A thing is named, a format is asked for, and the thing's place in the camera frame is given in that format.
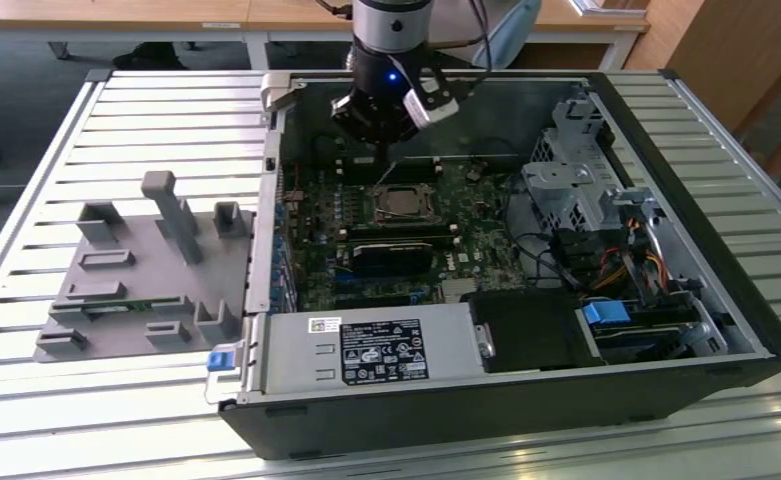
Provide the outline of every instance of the blue release tab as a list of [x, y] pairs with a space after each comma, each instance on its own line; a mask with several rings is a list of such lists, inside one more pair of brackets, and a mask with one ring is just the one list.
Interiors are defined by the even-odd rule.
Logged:
[[206, 370], [210, 372], [235, 370], [235, 352], [210, 352]]
[[618, 300], [591, 302], [582, 307], [589, 325], [595, 323], [624, 323], [630, 321], [625, 304]]

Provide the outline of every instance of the slotted metal surface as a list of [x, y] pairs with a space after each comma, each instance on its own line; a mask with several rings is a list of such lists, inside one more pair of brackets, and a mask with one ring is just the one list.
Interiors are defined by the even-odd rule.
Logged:
[[[610, 78], [781, 316], [778, 190], [677, 84], [657, 74]], [[31, 363], [79, 239], [68, 222], [84, 200], [116, 199], [122, 214], [151, 213], [138, 186], [152, 167], [174, 170], [194, 211], [222, 199], [255, 205], [258, 85], [250, 72], [127, 72], [82, 90], [0, 236], [0, 477], [781, 475], [781, 375], [713, 395], [665, 421], [266, 462], [203, 400], [203, 353]], [[644, 184], [626, 150], [618, 153]], [[546, 406], [533, 399], [530, 408]]]

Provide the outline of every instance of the red wire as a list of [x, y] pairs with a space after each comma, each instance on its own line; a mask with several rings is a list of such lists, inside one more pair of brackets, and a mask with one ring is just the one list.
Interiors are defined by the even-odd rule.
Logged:
[[609, 255], [617, 251], [618, 251], [618, 248], [613, 247], [613, 248], [606, 249], [606, 251], [603, 252], [603, 256], [601, 257], [601, 273], [599, 273], [599, 275], [603, 275], [603, 270], [606, 269], [606, 260], [609, 259]]

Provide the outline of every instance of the motherboard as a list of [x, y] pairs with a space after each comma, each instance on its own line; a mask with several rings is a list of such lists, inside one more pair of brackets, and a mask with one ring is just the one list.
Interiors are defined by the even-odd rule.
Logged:
[[[517, 158], [502, 160], [517, 168]], [[374, 162], [362, 157], [287, 170], [298, 310], [454, 303], [475, 291], [521, 288], [499, 162], [466, 156]]]

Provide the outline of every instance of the warning label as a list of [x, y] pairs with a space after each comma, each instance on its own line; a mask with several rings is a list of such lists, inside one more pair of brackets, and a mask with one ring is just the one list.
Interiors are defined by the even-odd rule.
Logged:
[[342, 324], [339, 343], [347, 385], [429, 378], [418, 319]]

